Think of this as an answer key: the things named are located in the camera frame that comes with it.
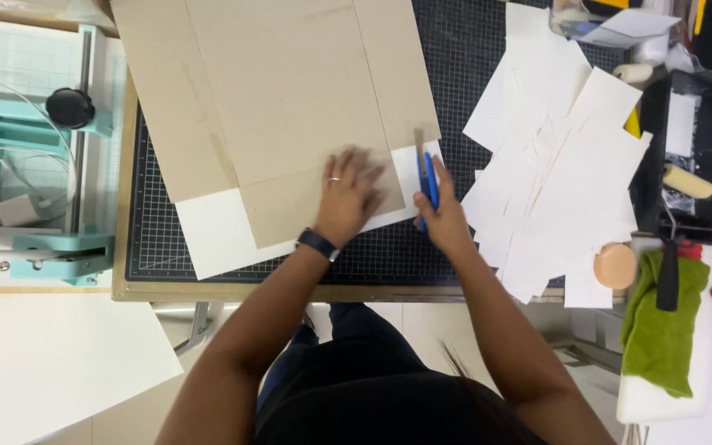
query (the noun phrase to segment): woman's left hand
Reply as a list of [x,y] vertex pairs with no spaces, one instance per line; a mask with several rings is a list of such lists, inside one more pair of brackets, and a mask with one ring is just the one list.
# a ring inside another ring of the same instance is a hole
[[340,156],[331,156],[323,169],[323,197],[312,230],[340,249],[384,200],[384,193],[374,185],[385,167],[375,166],[365,173],[369,156],[367,150],[349,147]]

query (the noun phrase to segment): black shirt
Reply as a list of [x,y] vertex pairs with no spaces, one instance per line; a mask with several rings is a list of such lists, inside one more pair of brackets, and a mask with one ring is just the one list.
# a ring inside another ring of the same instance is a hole
[[545,444],[486,386],[375,337],[304,351],[257,413],[253,442]]

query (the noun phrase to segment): blue utility knife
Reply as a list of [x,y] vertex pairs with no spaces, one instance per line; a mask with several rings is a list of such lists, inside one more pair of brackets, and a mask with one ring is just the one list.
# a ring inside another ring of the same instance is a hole
[[[436,172],[433,168],[433,159],[430,157],[430,153],[425,151],[425,135],[422,130],[414,130],[414,140],[416,141],[416,166],[419,170],[419,188],[433,205],[433,209],[438,210]],[[422,232],[427,233],[425,218],[419,219],[419,228]]]

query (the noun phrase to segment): woman's hand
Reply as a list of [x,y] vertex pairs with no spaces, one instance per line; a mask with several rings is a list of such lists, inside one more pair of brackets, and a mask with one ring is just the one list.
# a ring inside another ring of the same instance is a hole
[[[463,207],[455,198],[455,185],[450,172],[438,156],[433,157],[433,166],[436,168],[440,184],[438,185],[438,211],[421,192],[414,193],[414,205],[419,208],[420,216],[425,217],[430,239],[441,252],[450,259],[459,253],[468,252],[475,248],[468,230]],[[419,216],[414,220],[414,225],[419,228]]]
[[323,197],[312,230],[340,249],[384,201],[384,194],[373,186],[385,167],[364,172],[369,156],[366,150],[349,147],[339,157],[331,156],[323,169]]

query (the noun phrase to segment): black handle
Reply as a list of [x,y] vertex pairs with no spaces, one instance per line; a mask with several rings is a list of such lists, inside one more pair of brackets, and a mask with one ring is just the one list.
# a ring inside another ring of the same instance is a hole
[[680,274],[677,270],[677,243],[671,239],[664,240],[664,257],[660,262],[658,275],[658,299],[655,306],[660,310],[674,312],[677,310],[677,294],[679,293]]

